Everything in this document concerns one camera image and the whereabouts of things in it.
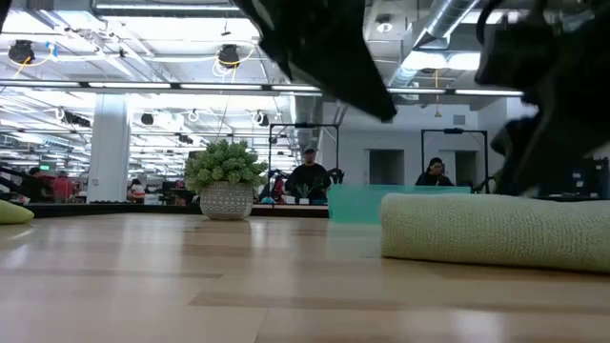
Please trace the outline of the silver air duct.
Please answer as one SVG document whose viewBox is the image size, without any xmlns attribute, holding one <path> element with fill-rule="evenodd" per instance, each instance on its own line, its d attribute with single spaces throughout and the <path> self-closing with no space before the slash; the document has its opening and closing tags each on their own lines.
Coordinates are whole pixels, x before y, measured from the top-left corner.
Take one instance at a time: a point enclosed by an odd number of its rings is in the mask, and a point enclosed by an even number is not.
<svg viewBox="0 0 610 343">
<path fill-rule="evenodd" d="M 433 50 L 447 50 L 451 34 L 479 0 L 434 0 L 426 16 L 407 26 L 401 41 L 402 61 L 388 86 L 409 86 L 422 70 L 443 69 L 442 54 Z"/>
</svg>

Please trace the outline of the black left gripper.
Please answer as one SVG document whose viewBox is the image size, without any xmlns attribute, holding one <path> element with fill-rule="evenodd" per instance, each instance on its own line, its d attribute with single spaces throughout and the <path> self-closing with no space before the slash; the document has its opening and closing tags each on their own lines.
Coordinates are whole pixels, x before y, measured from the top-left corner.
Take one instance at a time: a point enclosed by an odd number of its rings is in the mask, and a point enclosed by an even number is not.
<svg viewBox="0 0 610 343">
<path fill-rule="evenodd" d="M 297 78 L 378 121 L 397 115 L 363 42 L 334 42 L 345 31 L 362 33 L 368 0 L 233 0 L 259 32 L 266 52 L 288 51 Z"/>
</svg>

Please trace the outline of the artificial green potted plant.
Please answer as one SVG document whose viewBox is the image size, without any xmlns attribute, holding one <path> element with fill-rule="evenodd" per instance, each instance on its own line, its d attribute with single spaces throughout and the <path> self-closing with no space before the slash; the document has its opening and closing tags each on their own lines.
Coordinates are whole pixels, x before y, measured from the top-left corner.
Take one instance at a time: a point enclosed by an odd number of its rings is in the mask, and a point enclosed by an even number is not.
<svg viewBox="0 0 610 343">
<path fill-rule="evenodd" d="M 268 165 L 249 151 L 246 141 L 225 139 L 204 151 L 192 151 L 185 164 L 185 186 L 212 220 L 242 220 L 252 212 L 254 196 L 265 183 Z"/>
</svg>

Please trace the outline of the lime green microfiber towel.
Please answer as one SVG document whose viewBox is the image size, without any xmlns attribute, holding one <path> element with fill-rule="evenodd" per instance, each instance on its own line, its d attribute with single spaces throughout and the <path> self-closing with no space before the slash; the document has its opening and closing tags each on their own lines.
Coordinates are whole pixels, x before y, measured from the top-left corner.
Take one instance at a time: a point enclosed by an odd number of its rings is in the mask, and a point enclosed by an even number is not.
<svg viewBox="0 0 610 343">
<path fill-rule="evenodd" d="M 34 218 L 34 213 L 21 206 L 0 200 L 0 225 L 25 224 Z"/>
</svg>

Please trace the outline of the sage green microfiber towel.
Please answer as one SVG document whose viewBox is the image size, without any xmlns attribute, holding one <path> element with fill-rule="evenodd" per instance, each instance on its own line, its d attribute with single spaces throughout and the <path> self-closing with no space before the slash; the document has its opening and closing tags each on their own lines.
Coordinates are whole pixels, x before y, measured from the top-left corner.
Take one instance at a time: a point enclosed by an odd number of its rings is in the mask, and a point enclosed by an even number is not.
<svg viewBox="0 0 610 343">
<path fill-rule="evenodd" d="M 385 257 L 610 273 L 610 201 L 391 193 L 379 214 Z"/>
</svg>

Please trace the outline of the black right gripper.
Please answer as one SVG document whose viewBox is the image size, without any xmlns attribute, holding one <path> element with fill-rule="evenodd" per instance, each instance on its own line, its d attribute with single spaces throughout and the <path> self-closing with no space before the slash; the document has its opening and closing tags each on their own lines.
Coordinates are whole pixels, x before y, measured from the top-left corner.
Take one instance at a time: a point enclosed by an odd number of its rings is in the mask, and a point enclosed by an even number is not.
<svg viewBox="0 0 610 343">
<path fill-rule="evenodd" d="M 535 105 L 533 117 L 508 121 L 491 142 L 504 157 L 497 190 L 522 195 L 573 169 L 587 154 L 610 143 L 610 105 L 600 102 L 610 86 L 610 0 L 589 0 L 587 17 L 549 22 L 549 0 L 512 22 L 486 21 L 504 0 L 489 0 L 476 23 L 482 46 L 476 83 L 521 93 Z"/>
</svg>

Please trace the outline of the teal translucent plastic basket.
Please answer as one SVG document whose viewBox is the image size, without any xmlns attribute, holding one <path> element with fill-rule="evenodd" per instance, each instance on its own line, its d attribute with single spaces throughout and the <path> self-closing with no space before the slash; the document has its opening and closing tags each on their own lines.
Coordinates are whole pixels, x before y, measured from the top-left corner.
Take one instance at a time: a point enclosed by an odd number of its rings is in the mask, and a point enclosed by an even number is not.
<svg viewBox="0 0 610 343">
<path fill-rule="evenodd" d="M 327 193 L 329 218 L 336 223 L 378 224 L 382 198 L 401 194 L 470 194 L 468 187 L 406 185 L 333 185 Z"/>
</svg>

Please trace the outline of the white square pillar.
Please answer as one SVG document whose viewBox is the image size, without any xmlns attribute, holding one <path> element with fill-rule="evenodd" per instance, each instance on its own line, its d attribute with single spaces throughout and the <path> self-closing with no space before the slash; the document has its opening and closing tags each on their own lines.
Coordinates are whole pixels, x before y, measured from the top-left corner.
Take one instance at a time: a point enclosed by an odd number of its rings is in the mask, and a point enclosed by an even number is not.
<svg viewBox="0 0 610 343">
<path fill-rule="evenodd" d="M 87 201 L 127 197 L 132 111 L 122 94 L 97 94 L 91 138 Z"/>
</svg>

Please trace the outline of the ceiling strip light rail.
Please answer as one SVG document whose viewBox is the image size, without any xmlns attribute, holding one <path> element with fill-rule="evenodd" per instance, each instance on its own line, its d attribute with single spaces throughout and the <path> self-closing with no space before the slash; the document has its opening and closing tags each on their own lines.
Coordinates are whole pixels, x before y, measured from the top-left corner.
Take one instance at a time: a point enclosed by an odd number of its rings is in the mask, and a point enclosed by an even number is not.
<svg viewBox="0 0 610 343">
<path fill-rule="evenodd" d="M 522 91 L 483 90 L 483 89 L 438 89 L 438 88 L 388 88 L 387 91 L 396 95 L 433 94 L 451 96 L 497 96 L 521 97 Z"/>
<path fill-rule="evenodd" d="M 239 83 L 164 83 L 164 82 L 94 82 L 58 80 L 9 80 L 0 79 L 0 87 L 37 89 L 81 89 L 122 91 L 275 91 L 275 92 L 320 92 L 313 86 L 239 84 Z"/>
</svg>

